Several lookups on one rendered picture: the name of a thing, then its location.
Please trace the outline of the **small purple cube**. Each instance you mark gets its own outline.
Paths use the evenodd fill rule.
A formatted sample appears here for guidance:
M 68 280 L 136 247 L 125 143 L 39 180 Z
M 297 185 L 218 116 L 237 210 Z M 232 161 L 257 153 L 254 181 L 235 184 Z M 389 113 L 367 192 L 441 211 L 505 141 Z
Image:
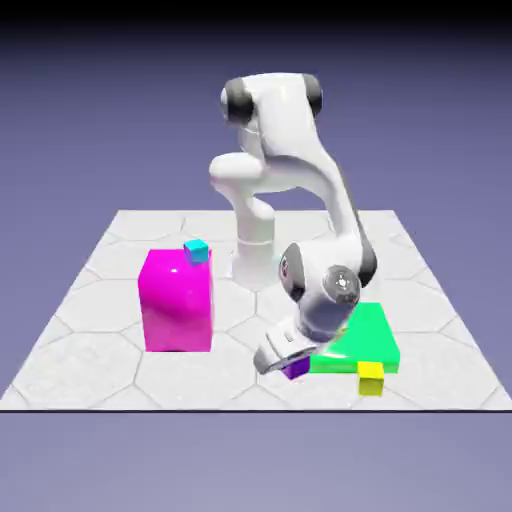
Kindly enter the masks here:
M 310 357 L 294 361 L 281 369 L 281 372 L 289 379 L 294 380 L 310 371 Z

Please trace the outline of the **small yellow cube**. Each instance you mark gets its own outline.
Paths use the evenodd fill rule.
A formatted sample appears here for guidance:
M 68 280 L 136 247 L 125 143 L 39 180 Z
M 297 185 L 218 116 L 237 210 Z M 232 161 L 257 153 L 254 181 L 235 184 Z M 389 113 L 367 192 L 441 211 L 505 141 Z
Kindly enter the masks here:
M 361 396 L 382 396 L 385 373 L 381 362 L 359 361 L 357 374 L 359 376 L 358 391 Z

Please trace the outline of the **large magenta box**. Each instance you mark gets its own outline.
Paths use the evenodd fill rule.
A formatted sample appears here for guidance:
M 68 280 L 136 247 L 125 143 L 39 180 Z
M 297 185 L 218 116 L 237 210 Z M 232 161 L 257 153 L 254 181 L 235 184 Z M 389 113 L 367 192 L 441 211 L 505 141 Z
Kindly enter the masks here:
M 146 351 L 211 350 L 211 251 L 204 261 L 193 263 L 185 249 L 152 249 L 137 284 Z

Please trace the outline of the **small cyan cube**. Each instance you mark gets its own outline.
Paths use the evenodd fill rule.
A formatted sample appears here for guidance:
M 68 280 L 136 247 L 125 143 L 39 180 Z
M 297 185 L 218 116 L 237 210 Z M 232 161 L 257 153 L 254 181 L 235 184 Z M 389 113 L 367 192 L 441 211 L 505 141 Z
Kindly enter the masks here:
M 183 244 L 183 250 L 190 265 L 199 265 L 209 262 L 209 246 L 202 239 L 187 240 Z

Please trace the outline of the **large green box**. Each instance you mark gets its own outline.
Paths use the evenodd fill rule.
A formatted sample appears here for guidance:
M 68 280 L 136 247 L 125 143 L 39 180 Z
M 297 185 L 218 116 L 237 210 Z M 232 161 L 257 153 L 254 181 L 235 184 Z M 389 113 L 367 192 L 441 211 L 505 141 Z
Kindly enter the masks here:
M 323 352 L 311 356 L 310 372 L 356 373 L 359 362 L 381 363 L 385 373 L 397 373 L 399 369 L 400 350 L 378 302 L 357 305 L 341 336 Z

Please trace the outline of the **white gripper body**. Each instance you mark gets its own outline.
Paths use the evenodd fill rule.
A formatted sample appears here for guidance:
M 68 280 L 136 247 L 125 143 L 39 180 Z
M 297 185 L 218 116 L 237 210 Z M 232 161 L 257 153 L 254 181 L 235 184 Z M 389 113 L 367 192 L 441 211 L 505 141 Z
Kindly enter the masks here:
M 320 345 L 302 334 L 294 319 L 271 326 L 256 350 L 253 363 L 259 374 L 281 370 L 316 353 Z

